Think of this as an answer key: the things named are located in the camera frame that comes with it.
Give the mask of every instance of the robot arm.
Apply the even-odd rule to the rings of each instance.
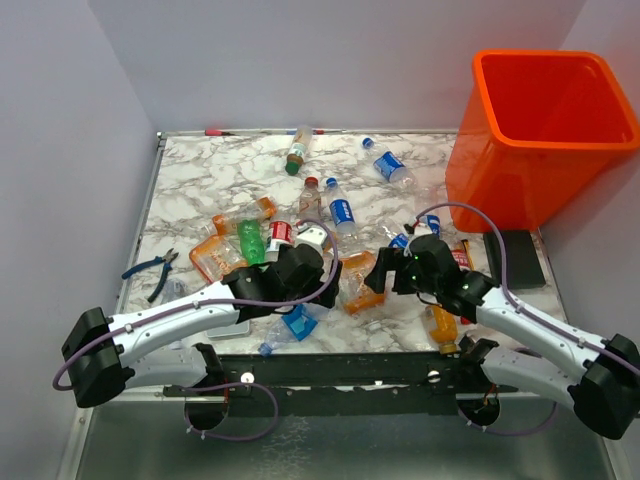
[[[593,431],[613,439],[623,435],[640,410],[640,379],[611,359],[613,354],[640,365],[638,350],[629,339],[616,335],[606,340],[513,295],[507,298],[491,278],[461,270],[447,244],[435,235],[414,237],[406,250],[381,248],[365,283],[381,293],[389,271],[396,272],[394,292],[434,295],[445,310],[502,332],[542,356],[526,357],[495,342],[478,342],[464,355],[493,383],[552,398],[572,408]],[[588,345],[601,346],[609,355]]]
[[[210,328],[270,315],[278,302],[313,295],[323,285],[322,267],[321,255],[311,246],[283,247],[277,262],[236,269],[221,282],[165,305],[112,317],[100,308],[86,311],[62,347],[77,405],[101,405],[132,387],[190,387],[212,371],[221,373],[210,346],[181,349],[169,363],[159,362],[153,352]],[[341,267],[338,262],[332,281],[312,303],[334,306]]]

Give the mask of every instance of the red object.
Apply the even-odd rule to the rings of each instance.
[[[272,240],[282,240],[283,242],[291,245],[293,243],[291,237],[291,225],[287,222],[275,221],[269,224],[269,238],[267,244],[270,244]]]
[[[640,147],[640,127],[607,63],[587,52],[485,50],[446,171],[449,200],[499,228],[534,230],[605,168]],[[458,230],[485,232],[452,207]]]

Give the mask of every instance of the orange bottle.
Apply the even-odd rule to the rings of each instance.
[[[212,220],[218,235],[228,235],[235,233],[238,224],[244,220],[257,220],[258,222],[262,222],[267,218],[273,217],[277,211],[278,208],[271,198],[262,197],[238,212],[230,215],[216,215]]]
[[[342,260],[342,274],[340,275],[340,295],[345,312],[349,315],[382,305],[385,293],[374,293],[364,284],[364,279],[376,264],[373,253],[364,251]]]
[[[442,355],[449,355],[458,351],[456,338],[458,337],[458,327],[456,319],[449,312],[437,305],[430,305],[425,309],[426,322],[435,320],[436,328],[429,330],[431,338],[438,343],[438,348]]]
[[[221,236],[212,235],[189,252],[189,259],[208,283],[214,283],[247,261]]]

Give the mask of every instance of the clear plastic bottle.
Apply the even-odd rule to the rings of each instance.
[[[356,232],[356,221],[353,218],[351,205],[347,196],[338,185],[338,181],[331,177],[327,179],[327,203],[331,211],[331,218],[336,225],[336,231],[341,234]]]
[[[389,239],[389,247],[405,248],[409,244],[409,237],[404,228],[391,219],[384,218],[379,224],[380,231]]]
[[[423,211],[425,208],[431,207],[438,203],[438,189],[431,187],[423,190],[416,195],[416,210]],[[431,210],[426,215],[420,217],[420,223],[426,226],[431,233],[440,237],[440,208]]]
[[[262,197],[237,212],[216,215],[212,220],[218,235],[228,235],[236,232],[238,224],[244,220],[257,220],[258,222],[262,222],[267,218],[273,217],[277,211],[278,208],[273,199],[270,197]]]
[[[306,305],[298,305],[287,315],[277,320],[267,332],[264,342],[258,347],[258,352],[263,357],[286,345],[287,343],[301,342],[309,336],[318,324],[314,315]]]
[[[376,144],[369,137],[362,141],[367,157],[374,168],[389,182],[406,189],[416,186],[416,178],[409,169],[383,144]]]
[[[249,265],[264,263],[264,243],[260,223],[257,220],[244,220],[238,224],[240,251]]]
[[[288,217],[291,217],[291,215],[286,214],[281,209],[271,217],[265,254],[267,262],[278,260],[280,245],[291,245],[293,243],[293,232]]]
[[[322,197],[318,191],[318,179],[307,177],[304,181],[304,189],[298,200],[298,218],[305,220],[311,218],[320,220],[322,212]]]
[[[287,153],[287,164],[284,167],[289,175],[296,175],[304,163],[304,158],[309,150],[309,144],[313,137],[313,130],[307,125],[302,125],[296,130],[296,134],[291,142],[289,153]]]

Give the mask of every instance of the green bottle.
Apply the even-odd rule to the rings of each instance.
[[[257,220],[243,220],[238,224],[238,237],[240,250],[249,265],[264,263],[265,250],[260,223]]]

